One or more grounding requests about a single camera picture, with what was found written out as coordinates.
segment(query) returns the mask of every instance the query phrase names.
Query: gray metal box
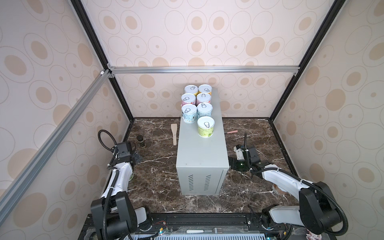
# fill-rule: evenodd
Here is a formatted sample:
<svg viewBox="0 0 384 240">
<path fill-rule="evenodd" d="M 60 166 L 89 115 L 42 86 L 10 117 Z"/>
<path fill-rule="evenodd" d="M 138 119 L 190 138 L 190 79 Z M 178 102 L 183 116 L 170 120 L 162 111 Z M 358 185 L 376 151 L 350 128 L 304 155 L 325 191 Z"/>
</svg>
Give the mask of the gray metal box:
<svg viewBox="0 0 384 240">
<path fill-rule="evenodd" d="M 212 90 L 214 133 L 204 138 L 197 133 L 197 121 L 181 118 L 176 169 L 183 195 L 219 194 L 229 169 L 223 119 L 217 89 Z"/>
</svg>

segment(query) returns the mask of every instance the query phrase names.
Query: wallpaper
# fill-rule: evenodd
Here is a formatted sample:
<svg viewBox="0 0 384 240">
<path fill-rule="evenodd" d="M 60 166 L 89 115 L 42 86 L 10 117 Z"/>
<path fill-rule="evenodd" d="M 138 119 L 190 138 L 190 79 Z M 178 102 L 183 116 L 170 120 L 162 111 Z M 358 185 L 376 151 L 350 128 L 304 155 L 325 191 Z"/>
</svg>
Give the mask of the wallpaper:
<svg viewBox="0 0 384 240">
<path fill-rule="evenodd" d="M 134 117 L 179 117 L 189 84 L 218 89 L 223 117 L 269 117 L 292 73 L 117 74 Z"/>
<path fill-rule="evenodd" d="M 345 210 L 338 239 L 384 235 L 383 63 L 384 1 L 349 2 L 275 121 L 299 175 Z"/>
<path fill-rule="evenodd" d="M 0 1 L 0 195 L 100 70 L 66 1 Z"/>
<path fill-rule="evenodd" d="M 112 66 L 298 65 L 333 0 L 82 0 Z"/>
<path fill-rule="evenodd" d="M 0 240 L 77 240 L 91 202 L 103 192 L 112 157 L 97 133 L 105 129 L 119 142 L 128 123 L 106 80 L 0 227 Z"/>
</svg>

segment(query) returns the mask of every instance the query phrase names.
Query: can lid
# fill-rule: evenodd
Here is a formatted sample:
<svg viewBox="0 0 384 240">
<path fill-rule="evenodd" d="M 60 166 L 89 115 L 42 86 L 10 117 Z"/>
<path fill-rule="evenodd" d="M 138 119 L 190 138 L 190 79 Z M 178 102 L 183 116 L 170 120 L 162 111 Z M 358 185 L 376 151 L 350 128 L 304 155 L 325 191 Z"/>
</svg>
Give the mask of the can lid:
<svg viewBox="0 0 384 240">
<path fill-rule="evenodd" d="M 197 110 L 201 113 L 208 113 L 212 111 L 213 107 L 210 103 L 199 103 L 197 105 Z"/>
<path fill-rule="evenodd" d="M 194 104 L 185 104 L 181 107 L 181 111 L 183 113 L 187 113 L 187 114 L 192 114 L 192 113 L 195 113 L 197 111 L 197 107 L 194 105 Z"/>
<path fill-rule="evenodd" d="M 209 93 L 212 92 L 212 87 L 208 84 L 202 84 L 199 86 L 199 91 L 201 93 Z"/>
<path fill-rule="evenodd" d="M 199 88 L 196 85 L 188 85 L 184 88 L 185 93 L 197 93 Z"/>
<path fill-rule="evenodd" d="M 211 95 L 209 95 L 208 93 L 199 93 L 196 96 L 196 99 L 200 102 L 209 102 L 211 101 Z"/>
<path fill-rule="evenodd" d="M 197 124 L 201 128 L 211 128 L 215 125 L 215 120 L 211 117 L 203 116 L 197 120 Z"/>
<path fill-rule="evenodd" d="M 196 100 L 196 96 L 192 93 L 184 93 L 181 96 L 181 100 L 183 100 L 184 102 L 194 102 Z"/>
</svg>

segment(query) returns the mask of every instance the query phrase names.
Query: wooden spatula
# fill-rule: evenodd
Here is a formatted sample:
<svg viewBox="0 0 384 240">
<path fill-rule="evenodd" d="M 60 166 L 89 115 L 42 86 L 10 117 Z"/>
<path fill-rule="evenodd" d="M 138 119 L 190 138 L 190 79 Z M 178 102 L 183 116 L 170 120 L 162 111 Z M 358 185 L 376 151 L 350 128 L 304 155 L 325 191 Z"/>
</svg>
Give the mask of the wooden spatula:
<svg viewBox="0 0 384 240">
<path fill-rule="evenodd" d="M 177 123 L 172 123 L 170 125 L 170 128 L 171 128 L 172 134 L 173 134 L 173 146 L 176 146 L 177 145 L 177 141 L 176 141 Z"/>
</svg>

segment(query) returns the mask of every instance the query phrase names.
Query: can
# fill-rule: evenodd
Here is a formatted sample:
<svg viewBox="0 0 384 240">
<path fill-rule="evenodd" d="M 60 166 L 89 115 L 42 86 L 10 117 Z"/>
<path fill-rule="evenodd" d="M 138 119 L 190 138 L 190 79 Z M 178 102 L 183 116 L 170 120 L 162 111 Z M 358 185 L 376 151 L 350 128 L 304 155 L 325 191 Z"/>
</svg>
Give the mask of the can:
<svg viewBox="0 0 384 240">
<path fill-rule="evenodd" d="M 211 95 L 207 93 L 199 93 L 196 97 L 196 104 L 200 103 L 210 103 L 211 102 Z"/>
<path fill-rule="evenodd" d="M 188 103 L 182 106 L 181 113 L 186 123 L 194 123 L 197 120 L 197 107 L 194 104 Z"/>
<path fill-rule="evenodd" d="M 202 84 L 199 86 L 199 93 L 208 93 L 209 95 L 212 95 L 212 87 L 208 84 Z"/>
<path fill-rule="evenodd" d="M 197 96 L 199 93 L 199 88 L 196 85 L 188 85 L 184 88 L 184 93 L 192 93 Z"/>
<path fill-rule="evenodd" d="M 212 109 L 213 107 L 210 103 L 199 103 L 199 105 L 197 105 L 197 119 L 202 116 L 210 117 L 212 114 Z"/>
<path fill-rule="evenodd" d="M 192 93 L 184 93 L 181 96 L 181 106 L 185 104 L 196 104 L 196 96 L 193 95 Z"/>
<path fill-rule="evenodd" d="M 203 116 L 197 120 L 197 133 L 201 137 L 210 137 L 214 133 L 215 120 L 208 116 Z"/>
</svg>

